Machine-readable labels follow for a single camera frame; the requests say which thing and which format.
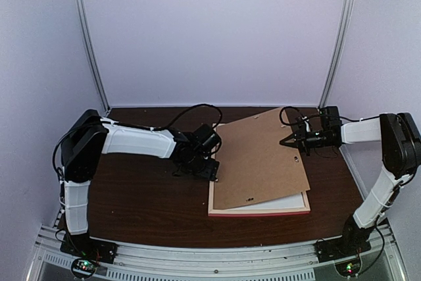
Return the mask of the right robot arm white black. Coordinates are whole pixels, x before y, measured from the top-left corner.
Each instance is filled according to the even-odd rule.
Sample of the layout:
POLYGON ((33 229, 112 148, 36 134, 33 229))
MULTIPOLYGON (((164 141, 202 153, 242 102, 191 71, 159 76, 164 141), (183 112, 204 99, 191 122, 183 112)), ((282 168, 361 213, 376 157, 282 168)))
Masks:
POLYGON ((410 113, 383 113, 353 120, 340 116, 336 106, 318 110, 321 129, 313 130, 310 116, 300 114, 295 131, 280 145, 308 155, 311 149, 378 141, 382 167, 376 183, 361 206, 347 219, 337 241, 342 255, 352 255, 364 243, 392 206, 400 189, 414 178, 420 166, 420 132, 410 113))

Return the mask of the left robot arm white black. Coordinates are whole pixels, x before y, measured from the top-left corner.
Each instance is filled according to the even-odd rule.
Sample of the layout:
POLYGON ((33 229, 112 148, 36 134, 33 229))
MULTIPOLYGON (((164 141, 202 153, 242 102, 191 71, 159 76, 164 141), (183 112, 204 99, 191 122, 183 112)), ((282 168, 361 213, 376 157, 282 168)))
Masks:
POLYGON ((214 182, 218 161, 213 155, 222 145, 212 126, 202 124, 194 132, 171 126, 146 127, 123 124, 86 110, 58 141, 52 158, 61 184, 68 244, 80 257, 95 250, 87 219, 89 186, 102 155, 124 153, 168 159, 182 174, 214 182))

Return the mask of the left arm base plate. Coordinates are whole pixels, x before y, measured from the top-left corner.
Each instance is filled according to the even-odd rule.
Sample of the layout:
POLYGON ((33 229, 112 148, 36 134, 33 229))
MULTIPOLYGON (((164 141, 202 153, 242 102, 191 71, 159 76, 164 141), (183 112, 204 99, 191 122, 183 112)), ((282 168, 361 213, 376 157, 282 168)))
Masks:
POLYGON ((70 241, 64 241, 60 246, 60 251, 63 253, 108 264, 114 263, 117 249, 116 243, 95 239, 90 239, 87 244, 76 247, 70 241))

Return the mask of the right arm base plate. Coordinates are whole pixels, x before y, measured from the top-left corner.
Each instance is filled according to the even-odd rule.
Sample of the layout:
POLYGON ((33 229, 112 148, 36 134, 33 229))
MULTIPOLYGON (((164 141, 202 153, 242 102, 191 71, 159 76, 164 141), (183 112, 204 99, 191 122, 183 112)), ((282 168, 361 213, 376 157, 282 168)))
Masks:
POLYGON ((360 245, 343 245, 342 238, 319 239, 313 246, 320 263, 356 256, 372 249, 370 242, 362 242, 360 245))

